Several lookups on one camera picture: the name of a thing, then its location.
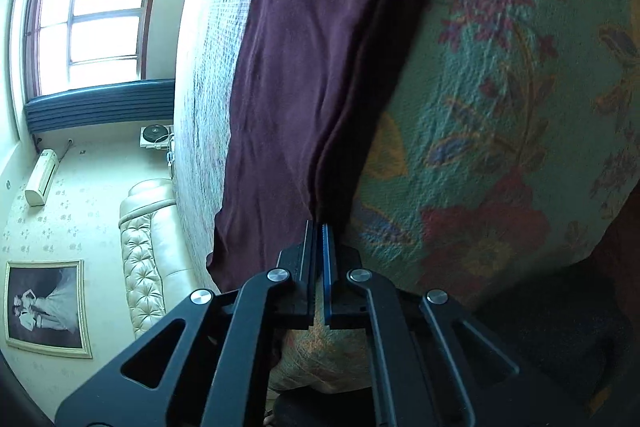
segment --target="black round fan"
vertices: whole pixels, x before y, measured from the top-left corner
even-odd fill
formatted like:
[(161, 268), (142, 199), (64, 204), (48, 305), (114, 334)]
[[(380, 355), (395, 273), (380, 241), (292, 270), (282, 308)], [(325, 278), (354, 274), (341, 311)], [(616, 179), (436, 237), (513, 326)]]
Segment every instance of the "black round fan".
[(148, 125), (142, 132), (142, 137), (151, 143), (158, 143), (169, 136), (169, 130), (164, 125)]

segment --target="picture frame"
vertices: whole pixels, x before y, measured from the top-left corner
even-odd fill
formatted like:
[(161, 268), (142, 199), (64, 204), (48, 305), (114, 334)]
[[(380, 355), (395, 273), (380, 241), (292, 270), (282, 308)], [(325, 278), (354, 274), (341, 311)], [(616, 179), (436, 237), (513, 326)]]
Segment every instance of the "picture frame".
[(84, 309), (83, 261), (7, 261), (4, 337), (8, 346), (25, 351), (92, 358)]

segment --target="couple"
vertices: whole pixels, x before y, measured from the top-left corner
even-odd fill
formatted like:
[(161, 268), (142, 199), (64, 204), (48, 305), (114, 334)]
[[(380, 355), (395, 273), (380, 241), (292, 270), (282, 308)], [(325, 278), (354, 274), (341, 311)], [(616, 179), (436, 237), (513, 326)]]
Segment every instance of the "couple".
[(60, 282), (47, 297), (36, 297), (29, 289), (14, 297), (14, 314), (29, 331), (33, 328), (78, 331), (78, 293), (76, 270), (60, 270)]

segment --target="triangular cutout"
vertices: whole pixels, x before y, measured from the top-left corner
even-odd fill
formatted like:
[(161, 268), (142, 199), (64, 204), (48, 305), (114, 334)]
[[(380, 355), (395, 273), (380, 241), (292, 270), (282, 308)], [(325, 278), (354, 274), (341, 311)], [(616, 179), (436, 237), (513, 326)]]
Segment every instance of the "triangular cutout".
[(145, 347), (128, 360), (120, 372), (127, 378), (155, 389), (160, 385), (175, 346), (184, 331), (185, 322), (176, 319), (160, 331)]
[(491, 387), (517, 374), (517, 366), (488, 344), (481, 333), (460, 321), (452, 327), (479, 387)]

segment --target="window frame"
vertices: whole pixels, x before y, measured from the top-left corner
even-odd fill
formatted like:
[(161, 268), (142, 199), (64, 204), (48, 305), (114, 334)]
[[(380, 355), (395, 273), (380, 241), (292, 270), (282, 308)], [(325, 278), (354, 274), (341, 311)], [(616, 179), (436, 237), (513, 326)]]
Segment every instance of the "window frame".
[[(148, 43), (148, 28), (151, 16), (153, 0), (142, 0), (140, 8), (110, 10), (106, 12), (91, 13), (86, 15), (74, 15), (75, 0), (69, 0), (69, 8), (66, 22), (66, 80), (70, 81), (70, 68), (81, 64), (95, 64), (99, 62), (110, 62), (114, 60), (136, 59), (137, 80), (146, 76), (146, 48)], [(40, 13), (42, 10), (42, 0), (28, 0), (26, 10), (26, 28), (24, 36), (24, 71), (27, 73), (25, 79), (25, 91), (27, 99), (31, 100), (42, 95), (40, 86), (40, 61), (39, 61), (39, 37), (40, 30), (55, 25), (40, 27)], [(71, 60), (71, 31), (73, 24), (88, 22), (107, 18), (137, 16), (139, 17), (138, 35), (136, 38), (136, 53), (134, 55), (121, 55), (116, 57), (95, 58), (93, 60)]]

